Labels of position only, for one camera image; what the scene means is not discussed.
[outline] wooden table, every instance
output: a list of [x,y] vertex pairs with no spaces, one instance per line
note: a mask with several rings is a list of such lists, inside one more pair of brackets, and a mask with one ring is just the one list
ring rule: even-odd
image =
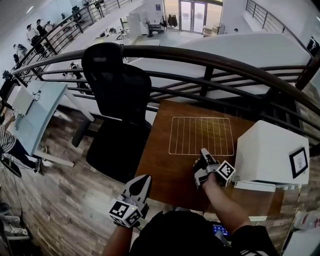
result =
[[[214,128],[212,127],[209,130],[211,123],[215,127],[217,127],[217,124],[220,125],[219,127],[222,127],[222,124],[225,127],[225,130],[220,130],[220,135],[225,131],[225,136],[220,137],[222,141],[224,140],[224,143],[218,141],[215,148],[212,144],[212,130]],[[162,101],[136,173],[137,176],[143,174],[152,176],[149,198],[172,206],[204,211],[209,205],[209,200],[202,190],[198,191],[196,189],[193,172],[193,164],[199,158],[200,149],[209,146],[211,147],[210,153],[220,163],[227,160],[234,165],[237,140],[253,124],[252,121],[213,110],[168,100]],[[231,139],[230,134],[228,134],[230,130],[233,148],[230,146]],[[276,192],[253,191],[233,188],[231,184],[225,189],[225,192],[242,205],[250,216],[277,215],[280,212],[284,195],[282,189],[276,190]],[[214,212],[211,205],[207,211]]]

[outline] ceiling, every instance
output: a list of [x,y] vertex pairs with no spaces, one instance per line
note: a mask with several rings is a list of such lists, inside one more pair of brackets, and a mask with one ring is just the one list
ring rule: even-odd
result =
[[0,40],[8,36],[10,31],[27,17],[26,12],[31,6],[34,6],[32,10],[34,11],[37,6],[45,1],[46,0],[0,0]]

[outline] black sleeve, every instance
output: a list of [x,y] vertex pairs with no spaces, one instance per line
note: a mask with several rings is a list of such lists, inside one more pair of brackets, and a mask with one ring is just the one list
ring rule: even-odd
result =
[[255,252],[257,252],[257,255],[278,256],[264,226],[243,226],[239,228],[232,235],[231,246],[243,256]]

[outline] black square frame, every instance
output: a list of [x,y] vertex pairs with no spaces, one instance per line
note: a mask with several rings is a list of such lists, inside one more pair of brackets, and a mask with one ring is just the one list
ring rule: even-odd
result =
[[[296,155],[300,154],[301,152],[303,152],[303,154],[304,154],[304,159],[305,159],[306,165],[305,165],[305,167],[303,167],[299,172],[296,172],[294,157],[295,157]],[[300,174],[302,174],[302,173],[309,167],[308,159],[307,159],[307,154],[306,154],[306,150],[305,150],[304,147],[301,148],[301,149],[299,149],[298,151],[290,154],[290,155],[289,155],[289,158],[290,158],[292,176],[293,176],[294,179],[295,179],[296,177],[298,177]]]

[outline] chair backrest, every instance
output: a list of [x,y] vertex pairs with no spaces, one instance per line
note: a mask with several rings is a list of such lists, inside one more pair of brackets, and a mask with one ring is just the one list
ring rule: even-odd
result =
[[93,45],[85,50],[81,64],[102,115],[145,123],[151,79],[142,69],[123,63],[122,46]]

